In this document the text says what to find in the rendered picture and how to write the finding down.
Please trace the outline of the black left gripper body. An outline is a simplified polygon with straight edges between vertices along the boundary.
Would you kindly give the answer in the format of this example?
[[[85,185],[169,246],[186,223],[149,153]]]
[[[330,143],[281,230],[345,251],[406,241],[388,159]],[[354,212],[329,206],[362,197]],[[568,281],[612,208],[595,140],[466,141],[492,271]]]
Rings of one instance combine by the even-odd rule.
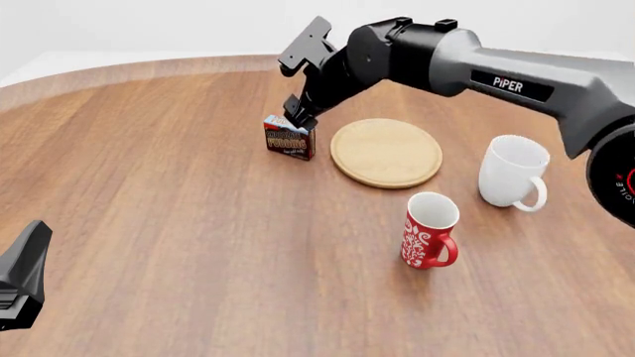
[[[44,305],[41,297],[0,283],[0,332],[30,329]]]

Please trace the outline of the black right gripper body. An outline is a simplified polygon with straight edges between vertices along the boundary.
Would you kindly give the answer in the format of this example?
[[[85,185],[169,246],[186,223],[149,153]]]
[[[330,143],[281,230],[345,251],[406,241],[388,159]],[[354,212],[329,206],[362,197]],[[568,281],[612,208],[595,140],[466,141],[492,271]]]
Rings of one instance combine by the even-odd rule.
[[[316,117],[342,100],[342,88],[339,85],[306,84],[299,96],[296,116],[298,118]]]

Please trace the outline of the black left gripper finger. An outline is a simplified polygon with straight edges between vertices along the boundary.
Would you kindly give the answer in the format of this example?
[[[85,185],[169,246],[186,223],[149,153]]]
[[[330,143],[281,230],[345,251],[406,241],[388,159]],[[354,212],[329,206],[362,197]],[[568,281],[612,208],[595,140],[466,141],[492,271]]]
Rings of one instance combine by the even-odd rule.
[[[42,220],[30,222],[14,243],[0,255],[0,291],[43,298],[44,268],[53,235]]]

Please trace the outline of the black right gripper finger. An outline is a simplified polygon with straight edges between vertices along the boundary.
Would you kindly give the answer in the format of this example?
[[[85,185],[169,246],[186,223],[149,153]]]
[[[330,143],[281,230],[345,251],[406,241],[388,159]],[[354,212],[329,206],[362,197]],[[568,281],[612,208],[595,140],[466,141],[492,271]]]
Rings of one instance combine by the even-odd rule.
[[[311,113],[300,112],[292,115],[291,123],[298,129],[313,130],[318,121]]]
[[[284,116],[287,119],[299,119],[302,115],[302,106],[300,99],[291,94],[283,104]]]

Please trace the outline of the chocolate pudding box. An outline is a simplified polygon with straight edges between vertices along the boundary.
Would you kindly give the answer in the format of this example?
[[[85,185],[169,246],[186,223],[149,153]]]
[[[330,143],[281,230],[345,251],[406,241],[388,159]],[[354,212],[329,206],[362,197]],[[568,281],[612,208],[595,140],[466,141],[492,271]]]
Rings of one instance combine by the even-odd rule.
[[[316,153],[314,129],[296,128],[286,118],[269,115],[263,121],[269,151],[309,161]]]

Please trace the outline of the round wooden plate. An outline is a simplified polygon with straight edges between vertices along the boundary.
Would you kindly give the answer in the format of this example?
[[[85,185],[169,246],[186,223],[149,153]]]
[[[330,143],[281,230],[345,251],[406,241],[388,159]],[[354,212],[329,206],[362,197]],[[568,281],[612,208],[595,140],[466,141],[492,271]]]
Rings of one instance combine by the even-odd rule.
[[[443,151],[426,130],[388,118],[368,118],[341,127],[329,144],[344,175],[367,186],[406,189],[437,174]]]

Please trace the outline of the red patterned mug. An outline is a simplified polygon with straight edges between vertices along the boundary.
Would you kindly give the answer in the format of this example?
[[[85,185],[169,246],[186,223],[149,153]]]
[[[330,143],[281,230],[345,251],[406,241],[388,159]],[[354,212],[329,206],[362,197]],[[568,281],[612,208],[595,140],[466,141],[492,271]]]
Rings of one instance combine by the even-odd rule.
[[[445,195],[418,192],[407,203],[401,258],[409,267],[427,270],[454,264],[458,249],[450,237],[459,210]]]

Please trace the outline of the white mug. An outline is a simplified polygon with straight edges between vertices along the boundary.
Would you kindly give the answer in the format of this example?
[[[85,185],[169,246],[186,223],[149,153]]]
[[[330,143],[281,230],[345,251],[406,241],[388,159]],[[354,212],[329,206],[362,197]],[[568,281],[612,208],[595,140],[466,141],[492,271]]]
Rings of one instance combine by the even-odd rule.
[[[517,135],[495,137],[480,166],[481,197],[496,207],[541,210],[548,199],[542,176],[550,159],[547,149],[532,139]]]

